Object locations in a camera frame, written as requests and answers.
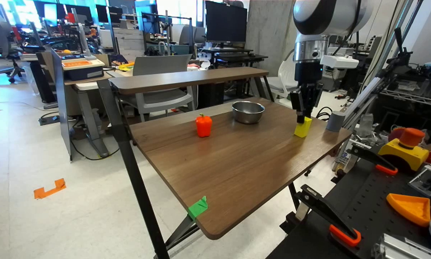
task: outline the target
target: green tape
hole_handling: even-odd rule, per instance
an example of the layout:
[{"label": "green tape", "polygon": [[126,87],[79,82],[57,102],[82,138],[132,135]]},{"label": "green tape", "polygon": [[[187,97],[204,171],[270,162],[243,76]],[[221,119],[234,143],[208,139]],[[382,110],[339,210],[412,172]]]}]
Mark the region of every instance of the green tape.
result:
[{"label": "green tape", "polygon": [[207,202],[207,197],[203,195],[198,201],[188,207],[188,214],[192,220],[198,218],[207,208],[210,208]]}]

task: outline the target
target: clamp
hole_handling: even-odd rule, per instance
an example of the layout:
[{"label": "clamp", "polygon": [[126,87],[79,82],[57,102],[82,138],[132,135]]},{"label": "clamp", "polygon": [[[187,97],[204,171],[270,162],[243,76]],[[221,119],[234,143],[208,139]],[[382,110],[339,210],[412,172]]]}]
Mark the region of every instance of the clamp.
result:
[{"label": "clamp", "polygon": [[330,223],[330,236],[352,248],[359,246],[362,240],[361,231],[343,221],[343,218],[338,215],[338,213],[316,189],[313,189],[307,184],[303,184],[302,191],[297,192],[297,197],[302,201],[296,213],[297,220],[302,221],[306,217],[307,211],[312,208]]}]

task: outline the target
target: gray floor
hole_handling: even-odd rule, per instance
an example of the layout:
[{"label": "gray floor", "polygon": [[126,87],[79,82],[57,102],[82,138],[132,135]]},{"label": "gray floor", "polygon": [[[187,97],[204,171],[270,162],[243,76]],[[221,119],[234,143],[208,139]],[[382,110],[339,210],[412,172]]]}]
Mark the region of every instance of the gray floor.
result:
[{"label": "gray floor", "polygon": [[[342,102],[333,95],[325,93],[322,105],[339,107]],[[152,257],[152,244],[121,155],[100,161],[76,155],[70,162],[59,125],[40,126],[37,122],[46,112],[24,77],[9,84],[6,74],[0,74],[0,259]],[[106,142],[111,151],[116,148],[112,138]],[[86,141],[76,145],[95,156]],[[185,210],[139,151],[136,158],[158,223],[168,237]],[[327,192],[333,187],[330,165],[332,158],[325,158],[296,185],[307,182],[322,194]],[[50,188],[57,178],[66,179],[65,189],[34,200],[34,188]],[[283,189],[220,240],[198,231],[172,248],[171,256],[266,257],[284,237],[279,224],[292,208],[290,194]]]}]

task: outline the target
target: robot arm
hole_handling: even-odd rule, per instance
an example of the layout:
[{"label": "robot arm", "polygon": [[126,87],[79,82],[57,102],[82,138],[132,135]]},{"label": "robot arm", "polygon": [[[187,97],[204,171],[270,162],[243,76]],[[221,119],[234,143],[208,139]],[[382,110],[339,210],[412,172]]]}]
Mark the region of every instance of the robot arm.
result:
[{"label": "robot arm", "polygon": [[296,0],[293,20],[299,30],[296,37],[297,90],[290,93],[297,122],[310,116],[319,100],[317,80],[322,77],[322,50],[325,36],[349,36],[358,31],[372,14],[372,0]]}]

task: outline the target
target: stainless steel bowl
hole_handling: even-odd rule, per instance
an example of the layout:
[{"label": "stainless steel bowl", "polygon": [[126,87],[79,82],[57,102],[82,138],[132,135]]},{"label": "stainless steel bowl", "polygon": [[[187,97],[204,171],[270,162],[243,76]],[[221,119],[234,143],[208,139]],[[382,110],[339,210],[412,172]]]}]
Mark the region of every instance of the stainless steel bowl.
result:
[{"label": "stainless steel bowl", "polygon": [[257,123],[264,109],[259,102],[238,100],[233,103],[233,116],[241,123]]}]

